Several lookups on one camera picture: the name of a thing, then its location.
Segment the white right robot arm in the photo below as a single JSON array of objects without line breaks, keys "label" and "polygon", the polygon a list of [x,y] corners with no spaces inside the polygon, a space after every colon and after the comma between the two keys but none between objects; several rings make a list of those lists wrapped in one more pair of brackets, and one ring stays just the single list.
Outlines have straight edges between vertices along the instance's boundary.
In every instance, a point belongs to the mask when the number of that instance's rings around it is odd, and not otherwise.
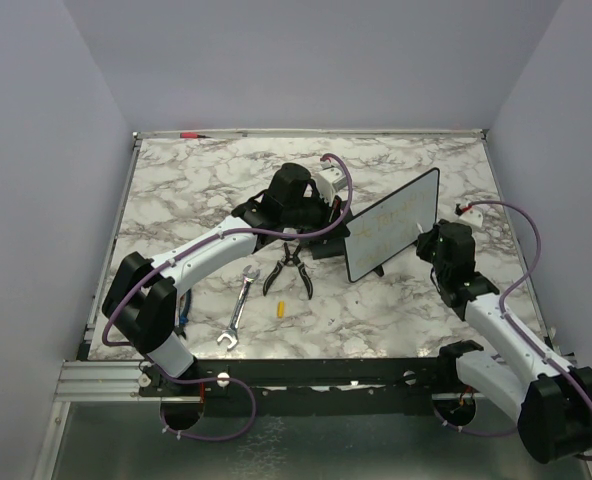
[{"label": "white right robot arm", "polygon": [[592,368],[574,366],[514,317],[498,288],[477,271],[475,249],[469,226],[445,220],[417,240],[416,254],[431,265],[441,299],[501,357],[453,344],[435,367],[437,383],[482,393],[514,421],[540,463],[592,460]]}]

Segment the black framed whiteboard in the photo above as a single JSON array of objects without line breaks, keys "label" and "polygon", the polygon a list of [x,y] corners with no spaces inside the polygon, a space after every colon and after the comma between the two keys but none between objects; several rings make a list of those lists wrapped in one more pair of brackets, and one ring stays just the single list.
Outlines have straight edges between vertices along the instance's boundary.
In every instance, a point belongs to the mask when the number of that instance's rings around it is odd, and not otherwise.
[{"label": "black framed whiteboard", "polygon": [[348,280],[355,283],[411,246],[437,219],[440,170],[416,177],[353,217],[345,238]]}]

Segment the yellow marker cap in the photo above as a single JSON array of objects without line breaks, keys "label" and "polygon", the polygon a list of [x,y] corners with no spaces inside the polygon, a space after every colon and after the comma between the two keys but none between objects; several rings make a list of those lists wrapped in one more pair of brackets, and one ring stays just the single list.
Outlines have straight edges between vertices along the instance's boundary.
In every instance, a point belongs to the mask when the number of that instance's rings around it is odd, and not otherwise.
[{"label": "yellow marker cap", "polygon": [[277,304],[277,317],[278,318],[283,318],[285,314],[285,302],[284,301],[279,301]]}]

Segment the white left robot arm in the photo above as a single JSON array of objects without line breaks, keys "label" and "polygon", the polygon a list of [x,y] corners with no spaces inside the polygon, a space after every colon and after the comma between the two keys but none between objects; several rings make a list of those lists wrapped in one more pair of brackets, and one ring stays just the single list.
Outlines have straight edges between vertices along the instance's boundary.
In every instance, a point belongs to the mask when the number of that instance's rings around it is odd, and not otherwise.
[{"label": "white left robot arm", "polygon": [[312,174],[285,163],[266,189],[202,236],[164,254],[147,258],[133,252],[121,261],[101,307],[106,326],[163,371],[171,392],[186,394],[196,385],[196,358],[174,331],[177,303],[195,284],[275,240],[348,235],[344,220],[352,200],[338,193],[353,190],[351,174],[332,153],[321,164]]}]

